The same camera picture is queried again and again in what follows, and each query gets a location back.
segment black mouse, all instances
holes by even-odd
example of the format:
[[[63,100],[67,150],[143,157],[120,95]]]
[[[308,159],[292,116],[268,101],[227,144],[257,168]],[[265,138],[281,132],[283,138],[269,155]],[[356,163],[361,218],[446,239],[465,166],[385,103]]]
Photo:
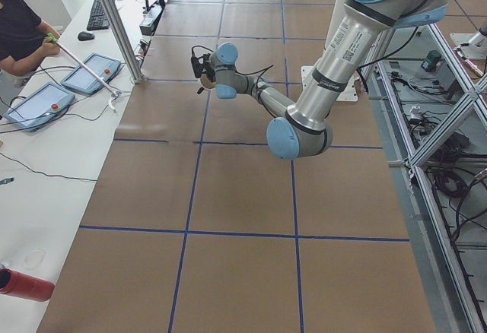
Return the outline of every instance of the black mouse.
[[[79,34],[78,34],[78,40],[84,42],[86,40],[92,40],[94,39],[94,34],[93,33],[90,33],[89,31],[81,31]]]

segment white desk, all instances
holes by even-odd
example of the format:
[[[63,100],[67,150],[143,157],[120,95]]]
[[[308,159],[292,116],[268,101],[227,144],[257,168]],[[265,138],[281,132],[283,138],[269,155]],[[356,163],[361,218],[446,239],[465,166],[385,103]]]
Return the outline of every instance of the white desk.
[[[89,0],[80,10],[59,42],[81,60],[92,52],[98,52],[123,62],[111,30],[95,31],[96,37],[92,41],[77,40],[78,32],[86,29],[92,2]],[[142,21],[142,4],[135,0],[122,0],[117,2],[117,6],[132,48],[135,48],[142,38],[138,28]],[[47,58],[42,64],[44,68],[57,65],[77,64],[63,52]],[[60,81],[68,73],[53,71],[51,75]],[[21,95],[33,93],[48,81],[51,80],[44,73],[34,75]],[[114,103],[116,113],[106,109],[94,122],[69,115],[75,113],[96,118],[110,97],[110,93],[102,89],[76,103],[61,119],[37,132],[0,134],[0,140],[4,142],[0,151],[48,174],[96,179],[132,90],[128,69],[124,67],[111,84],[124,91]],[[81,98],[82,95],[76,95],[76,100]],[[16,129],[5,123],[4,119],[0,122],[0,132]],[[0,179],[7,177],[15,180],[0,186],[0,262],[15,271],[56,283],[94,182],[45,177],[0,156]],[[46,307],[47,302],[0,295],[0,331],[36,331]]]

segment black keyboard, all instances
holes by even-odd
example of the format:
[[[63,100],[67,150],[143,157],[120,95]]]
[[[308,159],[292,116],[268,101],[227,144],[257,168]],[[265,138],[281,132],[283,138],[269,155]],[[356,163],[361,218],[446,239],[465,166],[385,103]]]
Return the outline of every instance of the black keyboard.
[[[101,5],[100,0],[94,0],[93,5],[91,6],[90,19],[88,20],[86,30],[101,30],[108,29],[108,27],[107,14],[105,14],[105,10]]]

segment red cylinder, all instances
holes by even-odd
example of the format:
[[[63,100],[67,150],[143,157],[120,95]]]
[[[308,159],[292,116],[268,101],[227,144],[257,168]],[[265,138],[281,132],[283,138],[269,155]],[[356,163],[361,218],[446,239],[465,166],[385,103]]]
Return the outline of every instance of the red cylinder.
[[[8,268],[0,270],[0,293],[5,295],[35,301],[46,301],[50,299],[53,291],[54,284],[52,282],[12,271]]]

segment person's arm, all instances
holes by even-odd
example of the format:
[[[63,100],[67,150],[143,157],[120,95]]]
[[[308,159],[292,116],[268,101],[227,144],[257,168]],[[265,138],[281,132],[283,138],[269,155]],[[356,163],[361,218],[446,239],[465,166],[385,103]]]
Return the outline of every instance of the person's arm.
[[[41,20],[40,24],[37,25],[36,29],[38,31],[40,31],[41,33],[43,34],[49,34],[49,33],[53,33],[54,37],[56,39],[59,39],[60,35],[59,33],[56,31],[56,29],[54,29],[53,27],[51,27],[47,22],[45,22],[44,20]]]
[[[39,67],[44,58],[59,54],[59,47],[51,43],[50,38],[46,38],[43,44],[37,48],[31,55],[16,61],[11,56],[0,61],[0,69],[14,75],[23,76]]]

